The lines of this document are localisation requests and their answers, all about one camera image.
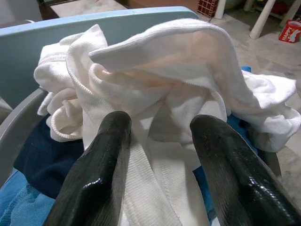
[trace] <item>dark navy cloth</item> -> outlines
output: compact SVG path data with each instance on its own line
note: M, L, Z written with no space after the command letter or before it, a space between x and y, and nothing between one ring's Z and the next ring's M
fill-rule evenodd
M14 167L39 192L56 198L72 164L84 152L82 140L60 143L50 137L46 116L27 138Z

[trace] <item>light blue cloth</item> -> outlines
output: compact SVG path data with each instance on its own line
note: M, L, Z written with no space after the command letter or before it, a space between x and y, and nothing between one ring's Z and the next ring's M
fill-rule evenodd
M14 169L0 190L0 226L41 226L54 202L28 184L25 176Z
M10 202L27 185L26 178L17 169L13 169L9 178L0 189L0 217L4 210L9 206Z

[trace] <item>red plastic crate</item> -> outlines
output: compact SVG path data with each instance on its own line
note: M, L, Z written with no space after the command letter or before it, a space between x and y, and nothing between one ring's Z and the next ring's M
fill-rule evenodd
M198 3L198 12L209 17L213 17L216 12L218 0L200 0Z

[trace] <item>blue fabric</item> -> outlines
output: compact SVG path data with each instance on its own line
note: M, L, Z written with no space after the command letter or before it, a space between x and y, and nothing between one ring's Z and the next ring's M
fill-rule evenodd
M4 210L26 184L27 181L24 175L20 171L13 169L13 172L0 189L0 216L3 215Z
M14 191L14 197L10 195L10 191ZM5 203L10 201L8 205L5 204L5 209L0 209L3 213L0 226L41 226L55 202L28 184L25 176L18 170L13 172L1 188L0 197L5 197ZM2 207L5 206L2 199L0 202Z
M46 116L27 138L14 167L28 183L56 198L73 163L84 152L82 140L60 143L50 137Z

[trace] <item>white towel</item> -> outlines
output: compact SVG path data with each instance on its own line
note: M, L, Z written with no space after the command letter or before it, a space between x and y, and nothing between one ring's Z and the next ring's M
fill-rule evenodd
M286 107L295 81L241 72L229 35L193 19L158 24L107 46L95 25L43 48L34 78L49 96L39 113L57 141L83 138L115 110L134 138L121 225L208 225L192 170L200 166L189 124L197 114L249 122L256 145L278 151L301 117Z

